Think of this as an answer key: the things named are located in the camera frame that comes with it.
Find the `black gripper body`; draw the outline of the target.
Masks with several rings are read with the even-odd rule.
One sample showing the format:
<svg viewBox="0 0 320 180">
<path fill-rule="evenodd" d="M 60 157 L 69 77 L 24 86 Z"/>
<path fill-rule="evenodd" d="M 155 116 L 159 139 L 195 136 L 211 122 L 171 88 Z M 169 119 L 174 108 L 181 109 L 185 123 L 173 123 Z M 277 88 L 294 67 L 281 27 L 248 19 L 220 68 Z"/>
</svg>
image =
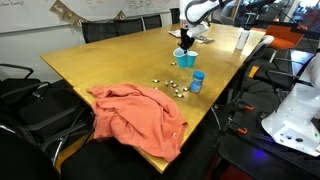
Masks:
<svg viewBox="0 0 320 180">
<path fill-rule="evenodd" d="M 183 28 L 180 29 L 180 42 L 178 43 L 178 46 L 183 50 L 188 50 L 195 41 L 193 37 L 189 37 L 187 35 L 187 32 L 188 32 L 187 29 L 183 29 Z"/>
</svg>

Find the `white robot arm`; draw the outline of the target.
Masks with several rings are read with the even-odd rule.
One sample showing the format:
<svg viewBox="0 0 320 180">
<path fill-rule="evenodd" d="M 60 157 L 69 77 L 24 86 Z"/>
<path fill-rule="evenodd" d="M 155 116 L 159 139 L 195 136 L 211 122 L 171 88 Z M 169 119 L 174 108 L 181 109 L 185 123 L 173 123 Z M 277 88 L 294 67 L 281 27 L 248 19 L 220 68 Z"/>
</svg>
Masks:
<svg viewBox="0 0 320 180">
<path fill-rule="evenodd" d="M 224 8 L 232 0 L 179 0 L 180 42 L 178 46 L 187 51 L 195 36 L 205 32 L 209 26 L 202 22 L 218 8 Z"/>
</svg>

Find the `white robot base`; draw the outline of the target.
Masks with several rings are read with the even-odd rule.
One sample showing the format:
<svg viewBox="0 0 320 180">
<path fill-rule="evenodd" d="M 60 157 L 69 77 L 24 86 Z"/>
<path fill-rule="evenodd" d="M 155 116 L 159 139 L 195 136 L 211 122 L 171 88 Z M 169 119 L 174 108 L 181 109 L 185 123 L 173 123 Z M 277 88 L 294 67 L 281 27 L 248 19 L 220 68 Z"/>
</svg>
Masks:
<svg viewBox="0 0 320 180">
<path fill-rule="evenodd" d="M 320 52 L 317 52 L 291 92 L 261 125 L 276 143 L 318 157 L 320 132 L 312 119 L 319 113 Z"/>
</svg>

